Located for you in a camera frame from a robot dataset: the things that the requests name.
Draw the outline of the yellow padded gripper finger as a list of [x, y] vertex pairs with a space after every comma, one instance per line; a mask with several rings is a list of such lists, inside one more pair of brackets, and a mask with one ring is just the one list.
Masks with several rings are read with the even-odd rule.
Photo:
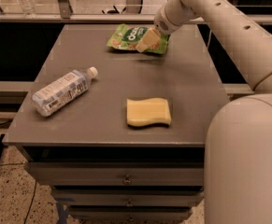
[[146, 49], [150, 49], [160, 40], [160, 33], [155, 28], [149, 28], [136, 45], [138, 52], [144, 52]]

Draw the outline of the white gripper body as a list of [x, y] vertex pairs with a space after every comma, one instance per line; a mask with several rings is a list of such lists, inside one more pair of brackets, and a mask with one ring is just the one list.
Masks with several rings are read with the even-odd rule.
[[176, 6], [164, 5], [155, 14], [155, 28], [165, 35], [171, 35], [180, 27], [179, 9]]

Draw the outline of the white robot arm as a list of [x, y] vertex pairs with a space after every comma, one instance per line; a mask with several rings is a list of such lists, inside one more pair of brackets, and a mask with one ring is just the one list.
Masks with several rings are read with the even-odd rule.
[[200, 17], [253, 93], [225, 105], [205, 144], [205, 224], [272, 224], [272, 34], [228, 0], [167, 0], [154, 17], [170, 35]]

